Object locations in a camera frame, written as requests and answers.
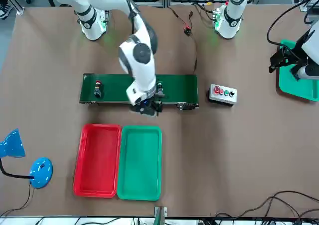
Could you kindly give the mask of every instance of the red cap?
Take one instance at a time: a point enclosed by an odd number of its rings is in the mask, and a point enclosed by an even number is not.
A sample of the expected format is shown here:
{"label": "red cap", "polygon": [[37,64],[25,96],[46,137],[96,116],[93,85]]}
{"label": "red cap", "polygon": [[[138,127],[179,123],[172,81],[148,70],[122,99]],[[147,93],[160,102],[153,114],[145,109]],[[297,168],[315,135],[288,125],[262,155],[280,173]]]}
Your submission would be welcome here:
{"label": "red cap", "polygon": [[219,90],[220,90],[220,87],[219,87],[219,86],[215,86],[215,87],[214,87],[214,92],[215,92],[215,93],[219,93]]}

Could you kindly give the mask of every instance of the lamp head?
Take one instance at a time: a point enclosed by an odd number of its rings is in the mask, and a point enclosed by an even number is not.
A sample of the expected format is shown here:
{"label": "lamp head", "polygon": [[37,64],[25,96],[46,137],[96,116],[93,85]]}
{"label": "lamp head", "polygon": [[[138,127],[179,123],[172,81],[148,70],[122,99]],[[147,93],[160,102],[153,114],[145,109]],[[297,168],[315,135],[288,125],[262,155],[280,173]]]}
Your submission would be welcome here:
{"label": "lamp head", "polygon": [[0,158],[6,156],[13,158],[25,157],[25,151],[18,129],[12,131],[3,142],[0,142]]}

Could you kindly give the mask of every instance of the white robot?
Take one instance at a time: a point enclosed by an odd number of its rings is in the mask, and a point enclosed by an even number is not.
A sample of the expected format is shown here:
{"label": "white robot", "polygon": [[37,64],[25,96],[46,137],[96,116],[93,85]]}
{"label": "white robot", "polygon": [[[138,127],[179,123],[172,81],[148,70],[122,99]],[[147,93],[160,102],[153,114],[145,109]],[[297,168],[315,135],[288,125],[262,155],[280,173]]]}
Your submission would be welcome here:
{"label": "white robot", "polygon": [[223,38],[231,39],[236,35],[246,5],[247,0],[229,0],[228,5],[213,11],[214,28]]}
{"label": "white robot", "polygon": [[[302,3],[294,6],[290,10],[309,1],[312,0],[303,0]],[[240,24],[243,20],[243,12],[245,10],[246,5],[247,0],[230,0],[228,2],[228,5],[224,4],[220,8],[214,10],[213,24],[215,31],[217,31],[223,38],[233,38],[240,28]],[[319,21],[315,23],[311,27],[311,29],[309,29],[296,42],[296,45],[293,49],[289,49],[287,46],[282,45],[280,43],[272,42],[269,39],[269,32],[267,35],[267,39],[268,42],[272,44],[282,46],[282,48],[280,48],[270,58],[270,73],[272,73],[281,66],[295,64],[295,66],[291,69],[291,73],[296,78],[296,80],[299,80],[301,78],[319,79]]]}
{"label": "white robot", "polygon": [[132,105],[154,97],[156,94],[154,54],[157,50],[157,37],[130,0],[57,1],[74,8],[82,31],[89,40],[97,40],[106,30],[100,20],[101,13],[113,9],[125,13],[132,23],[132,34],[120,45],[118,56],[123,70],[134,78],[126,90],[127,96]]}

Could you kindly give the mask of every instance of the brown table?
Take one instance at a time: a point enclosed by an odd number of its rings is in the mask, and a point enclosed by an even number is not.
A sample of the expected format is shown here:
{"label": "brown table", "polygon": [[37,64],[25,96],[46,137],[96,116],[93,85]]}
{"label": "brown table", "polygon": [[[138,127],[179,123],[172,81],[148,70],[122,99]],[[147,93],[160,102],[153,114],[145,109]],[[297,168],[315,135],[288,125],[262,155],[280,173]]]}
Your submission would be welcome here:
{"label": "brown table", "polygon": [[[130,33],[126,17],[115,11],[109,33],[88,41],[71,8],[27,8],[17,16],[13,39],[0,74],[0,138],[20,129],[25,159],[5,158],[5,168],[27,174],[32,162],[49,157],[54,173],[36,190],[19,215],[152,216],[154,206],[169,216],[239,215],[275,191],[294,189],[319,197],[318,107],[279,96],[275,74],[268,73],[276,46],[266,32],[288,5],[248,6],[233,40],[220,38],[193,6],[176,6],[184,19],[190,10],[198,45],[200,109],[165,108],[158,118],[131,114],[126,106],[79,104],[82,74],[122,73],[117,47]],[[159,48],[156,72],[191,74],[195,45],[169,9],[141,7],[154,27]],[[271,38],[295,40],[306,30],[303,14],[290,13]],[[238,89],[234,107],[208,103],[210,83]],[[73,174],[80,132],[86,123],[153,125],[163,131],[162,196],[157,202],[75,197]],[[16,208],[27,196],[27,181],[0,176],[0,210]],[[282,195],[300,210],[316,204],[298,195]],[[248,216],[262,216],[265,209]],[[279,202],[270,212],[292,217]]]}

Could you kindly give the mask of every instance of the green conveyor belt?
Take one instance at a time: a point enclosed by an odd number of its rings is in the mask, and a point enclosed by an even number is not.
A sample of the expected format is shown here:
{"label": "green conveyor belt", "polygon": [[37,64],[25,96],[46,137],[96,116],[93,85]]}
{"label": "green conveyor belt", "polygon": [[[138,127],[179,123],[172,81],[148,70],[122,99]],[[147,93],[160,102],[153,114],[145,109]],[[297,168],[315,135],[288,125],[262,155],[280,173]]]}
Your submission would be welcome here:
{"label": "green conveyor belt", "polygon": [[[102,87],[100,98],[94,95],[96,80]],[[196,75],[158,74],[157,82],[163,83],[164,104],[196,104],[198,105],[198,88]],[[128,74],[83,74],[80,103],[129,103],[126,95],[127,87],[133,79]]]}

